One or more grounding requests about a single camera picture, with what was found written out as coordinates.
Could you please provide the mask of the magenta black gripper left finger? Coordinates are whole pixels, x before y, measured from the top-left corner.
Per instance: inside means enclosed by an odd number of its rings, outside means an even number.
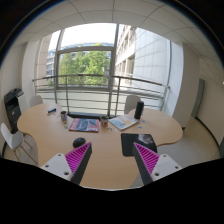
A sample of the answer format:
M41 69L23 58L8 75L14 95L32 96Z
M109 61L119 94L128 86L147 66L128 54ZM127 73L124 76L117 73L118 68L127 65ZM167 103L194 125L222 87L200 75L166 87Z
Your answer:
M92 145L84 144L67 154L58 153L42 169L79 185L92 154Z

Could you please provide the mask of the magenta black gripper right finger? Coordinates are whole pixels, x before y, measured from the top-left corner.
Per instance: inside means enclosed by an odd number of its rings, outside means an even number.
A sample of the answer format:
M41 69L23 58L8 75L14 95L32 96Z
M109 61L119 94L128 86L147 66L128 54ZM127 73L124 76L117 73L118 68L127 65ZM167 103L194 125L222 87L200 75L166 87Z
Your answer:
M148 185L182 169L169 155L159 155L138 143L133 145L132 153L144 185Z

